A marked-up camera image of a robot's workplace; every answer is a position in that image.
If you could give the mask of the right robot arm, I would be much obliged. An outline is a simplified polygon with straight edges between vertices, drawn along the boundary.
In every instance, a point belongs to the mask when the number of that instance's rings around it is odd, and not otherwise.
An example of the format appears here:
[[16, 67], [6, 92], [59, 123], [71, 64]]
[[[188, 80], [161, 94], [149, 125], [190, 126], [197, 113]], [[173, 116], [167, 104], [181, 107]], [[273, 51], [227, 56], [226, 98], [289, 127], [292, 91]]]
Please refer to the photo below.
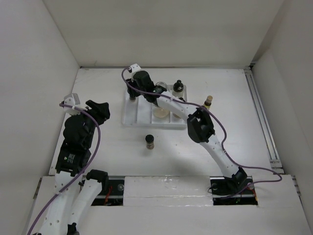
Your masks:
[[164, 108], [179, 116], [187, 123], [189, 138], [200, 144], [220, 168], [224, 183], [233, 196], [245, 190], [247, 174], [243, 167], [232, 161], [218, 140], [209, 111], [198, 104], [183, 102], [166, 88], [155, 85], [145, 70], [125, 68], [122, 79], [132, 96], [143, 96], [149, 103]]

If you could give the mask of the yellow bottle beige cap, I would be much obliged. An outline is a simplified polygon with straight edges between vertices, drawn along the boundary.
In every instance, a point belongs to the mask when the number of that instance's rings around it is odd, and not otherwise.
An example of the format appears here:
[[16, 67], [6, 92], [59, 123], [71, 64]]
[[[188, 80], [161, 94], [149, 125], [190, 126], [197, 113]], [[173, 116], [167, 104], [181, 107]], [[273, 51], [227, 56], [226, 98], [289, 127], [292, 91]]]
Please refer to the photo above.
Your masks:
[[205, 107], [207, 110], [210, 110], [212, 101], [213, 101], [213, 96], [211, 95], [207, 96], [206, 100], [203, 103], [203, 107]]

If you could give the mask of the black-cap bottle white powder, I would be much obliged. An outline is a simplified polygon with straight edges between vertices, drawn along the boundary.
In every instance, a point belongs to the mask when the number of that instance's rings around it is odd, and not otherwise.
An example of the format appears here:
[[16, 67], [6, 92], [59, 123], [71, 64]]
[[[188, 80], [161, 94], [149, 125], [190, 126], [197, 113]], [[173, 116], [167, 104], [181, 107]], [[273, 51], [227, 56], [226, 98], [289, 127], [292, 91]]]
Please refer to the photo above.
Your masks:
[[181, 80], [177, 80], [173, 84], [172, 95], [177, 98], [183, 98], [183, 94], [184, 94], [184, 84], [182, 83]]

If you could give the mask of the round glass jar silver lid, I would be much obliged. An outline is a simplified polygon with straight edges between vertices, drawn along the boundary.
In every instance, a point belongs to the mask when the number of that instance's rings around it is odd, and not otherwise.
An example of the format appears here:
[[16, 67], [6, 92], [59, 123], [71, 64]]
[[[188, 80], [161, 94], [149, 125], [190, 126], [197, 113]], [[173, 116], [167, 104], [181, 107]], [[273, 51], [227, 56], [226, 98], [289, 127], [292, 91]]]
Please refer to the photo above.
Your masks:
[[168, 89], [168, 85], [165, 82], [162, 82], [162, 81], [157, 82], [156, 86], [161, 86], [161, 87], [163, 87], [165, 89]]

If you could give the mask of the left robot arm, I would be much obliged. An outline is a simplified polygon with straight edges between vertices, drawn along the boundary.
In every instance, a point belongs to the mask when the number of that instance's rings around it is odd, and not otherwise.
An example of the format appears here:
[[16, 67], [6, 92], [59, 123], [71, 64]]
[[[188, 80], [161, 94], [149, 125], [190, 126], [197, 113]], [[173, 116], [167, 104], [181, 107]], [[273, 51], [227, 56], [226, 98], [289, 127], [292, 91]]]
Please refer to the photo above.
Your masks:
[[88, 100], [82, 108], [65, 100], [60, 106], [70, 116], [64, 123], [64, 140], [55, 166], [54, 195], [35, 219], [45, 215], [39, 235], [78, 235], [95, 198], [109, 189], [107, 172], [92, 169], [83, 175], [100, 146], [98, 137], [91, 153], [94, 134], [100, 135], [100, 125], [110, 118], [109, 104]]

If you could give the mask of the small brown spice jar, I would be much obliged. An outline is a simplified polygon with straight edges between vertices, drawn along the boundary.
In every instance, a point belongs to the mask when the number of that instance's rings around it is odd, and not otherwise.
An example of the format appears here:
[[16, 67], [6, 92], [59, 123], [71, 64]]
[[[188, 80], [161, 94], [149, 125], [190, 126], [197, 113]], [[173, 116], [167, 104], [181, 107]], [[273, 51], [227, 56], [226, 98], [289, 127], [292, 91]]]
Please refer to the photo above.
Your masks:
[[145, 141], [146, 141], [146, 147], [148, 149], [153, 149], [154, 148], [154, 136], [151, 134], [146, 135], [145, 137]]

